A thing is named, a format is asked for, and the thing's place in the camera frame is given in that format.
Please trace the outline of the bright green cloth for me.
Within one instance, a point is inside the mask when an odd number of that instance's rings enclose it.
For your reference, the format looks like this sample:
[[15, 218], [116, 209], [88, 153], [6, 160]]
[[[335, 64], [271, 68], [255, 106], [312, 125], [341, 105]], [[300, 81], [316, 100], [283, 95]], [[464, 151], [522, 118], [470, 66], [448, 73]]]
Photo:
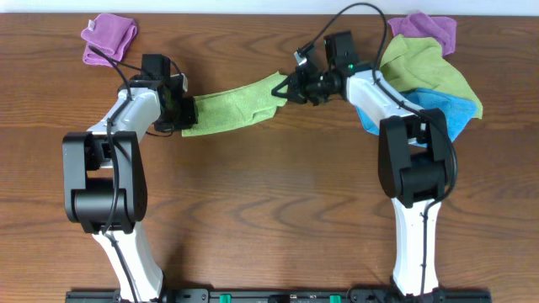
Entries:
[[286, 79], [278, 72], [246, 86], [195, 97], [198, 123], [183, 130], [183, 137], [205, 136], [237, 130], [272, 119], [286, 104], [271, 90]]

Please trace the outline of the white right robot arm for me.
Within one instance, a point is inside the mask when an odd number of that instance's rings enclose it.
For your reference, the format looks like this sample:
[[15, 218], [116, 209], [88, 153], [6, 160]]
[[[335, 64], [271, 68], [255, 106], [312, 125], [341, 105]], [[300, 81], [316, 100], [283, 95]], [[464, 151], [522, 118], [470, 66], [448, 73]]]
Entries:
[[298, 49], [296, 70], [272, 89], [297, 104], [322, 104], [339, 94], [378, 129], [378, 178], [396, 217], [392, 282], [403, 298], [433, 300], [435, 230], [441, 202], [454, 185], [456, 153], [439, 109], [423, 109], [393, 88], [376, 66], [360, 62], [350, 32], [327, 35], [328, 69], [312, 60], [314, 44]]

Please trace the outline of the crumpled purple cloth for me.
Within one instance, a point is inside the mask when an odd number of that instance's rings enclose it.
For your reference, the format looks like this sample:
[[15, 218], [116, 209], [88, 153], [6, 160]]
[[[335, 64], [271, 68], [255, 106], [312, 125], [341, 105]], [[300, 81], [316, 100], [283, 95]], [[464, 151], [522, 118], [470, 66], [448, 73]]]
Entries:
[[425, 13], [411, 13], [406, 17], [392, 18], [387, 21], [394, 36], [405, 38], [433, 38], [447, 56], [456, 50], [457, 21], [449, 17], [431, 17]]

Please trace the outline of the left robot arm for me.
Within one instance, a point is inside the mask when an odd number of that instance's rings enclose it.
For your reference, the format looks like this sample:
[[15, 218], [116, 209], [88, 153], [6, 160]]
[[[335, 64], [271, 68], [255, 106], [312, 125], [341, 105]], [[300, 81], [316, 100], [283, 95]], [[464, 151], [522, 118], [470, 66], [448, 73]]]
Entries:
[[68, 302], [182, 302], [188, 294], [167, 287], [147, 240], [144, 136], [167, 137], [198, 122], [188, 79], [175, 62], [145, 54], [117, 100], [97, 124], [62, 141], [65, 211], [69, 221], [104, 249], [120, 282], [117, 290], [72, 290]]

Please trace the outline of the folded purple cloth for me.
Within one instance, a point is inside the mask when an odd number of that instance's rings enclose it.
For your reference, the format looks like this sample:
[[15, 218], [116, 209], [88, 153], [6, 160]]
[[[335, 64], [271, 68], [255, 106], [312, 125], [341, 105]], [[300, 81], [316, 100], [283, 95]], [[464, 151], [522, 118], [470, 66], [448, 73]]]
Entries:
[[90, 46], [111, 59], [122, 61], [136, 34], [134, 19], [112, 13], [99, 14], [95, 19], [90, 19], [88, 26], [81, 32], [81, 38], [86, 41], [83, 63], [90, 66], [111, 66], [103, 57], [91, 51]]

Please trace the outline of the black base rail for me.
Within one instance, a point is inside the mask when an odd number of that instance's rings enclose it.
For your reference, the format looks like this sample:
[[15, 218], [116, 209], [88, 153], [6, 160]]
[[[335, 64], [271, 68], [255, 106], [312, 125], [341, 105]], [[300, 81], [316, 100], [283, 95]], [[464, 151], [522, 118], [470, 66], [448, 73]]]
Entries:
[[390, 289], [338, 291], [216, 291], [205, 289], [170, 290], [149, 303], [491, 303], [483, 290], [434, 290], [422, 296], [400, 295]]

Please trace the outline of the olive green crumpled cloth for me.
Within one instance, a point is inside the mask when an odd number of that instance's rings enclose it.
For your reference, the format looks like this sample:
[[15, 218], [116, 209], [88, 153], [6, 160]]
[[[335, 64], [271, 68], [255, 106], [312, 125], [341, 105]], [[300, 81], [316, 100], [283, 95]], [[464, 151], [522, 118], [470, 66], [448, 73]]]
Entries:
[[466, 78], [442, 57], [441, 44], [434, 38], [395, 36], [384, 52], [380, 70], [399, 92], [428, 88], [473, 101], [478, 109], [472, 116], [483, 117], [483, 105]]

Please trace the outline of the blue cloth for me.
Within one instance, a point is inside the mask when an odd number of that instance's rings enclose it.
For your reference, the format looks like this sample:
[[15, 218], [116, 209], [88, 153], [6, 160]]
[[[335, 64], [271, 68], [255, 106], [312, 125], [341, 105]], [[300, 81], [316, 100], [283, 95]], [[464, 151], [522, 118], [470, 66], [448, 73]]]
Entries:
[[[345, 94], [347, 100], [356, 107], [363, 128], [378, 136], [383, 120], [396, 116], [410, 118], [414, 114], [400, 109], [383, 91], [371, 85], [359, 86]], [[468, 99], [427, 88], [416, 88], [403, 93], [400, 99], [413, 109], [439, 109], [446, 117], [447, 133], [454, 141], [467, 123], [478, 111], [477, 105]]]

